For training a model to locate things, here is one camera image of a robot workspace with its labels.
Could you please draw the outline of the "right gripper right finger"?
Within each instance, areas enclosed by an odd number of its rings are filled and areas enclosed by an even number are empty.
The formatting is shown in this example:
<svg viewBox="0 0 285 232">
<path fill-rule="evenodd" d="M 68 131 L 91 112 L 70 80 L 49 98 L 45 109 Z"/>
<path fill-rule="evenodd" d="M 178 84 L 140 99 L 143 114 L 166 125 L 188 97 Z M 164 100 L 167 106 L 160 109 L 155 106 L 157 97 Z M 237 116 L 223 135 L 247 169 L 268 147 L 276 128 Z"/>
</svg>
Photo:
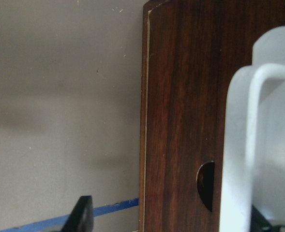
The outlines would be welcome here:
<svg viewBox="0 0 285 232">
<path fill-rule="evenodd" d="M 250 232 L 285 232 L 285 225 L 272 225 L 257 208 L 252 205 Z"/>
</svg>

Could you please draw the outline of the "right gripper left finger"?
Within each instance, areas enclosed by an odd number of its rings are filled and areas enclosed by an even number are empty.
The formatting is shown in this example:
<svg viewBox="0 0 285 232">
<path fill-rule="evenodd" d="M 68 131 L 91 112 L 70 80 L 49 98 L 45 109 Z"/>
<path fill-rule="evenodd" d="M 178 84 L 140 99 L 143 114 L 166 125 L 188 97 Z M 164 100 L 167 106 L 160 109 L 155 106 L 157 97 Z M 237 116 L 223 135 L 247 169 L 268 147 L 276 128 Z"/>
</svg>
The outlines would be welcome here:
<svg viewBox="0 0 285 232">
<path fill-rule="evenodd" d="M 91 232 L 94 227 L 92 196 L 81 196 L 61 232 Z"/>
</svg>

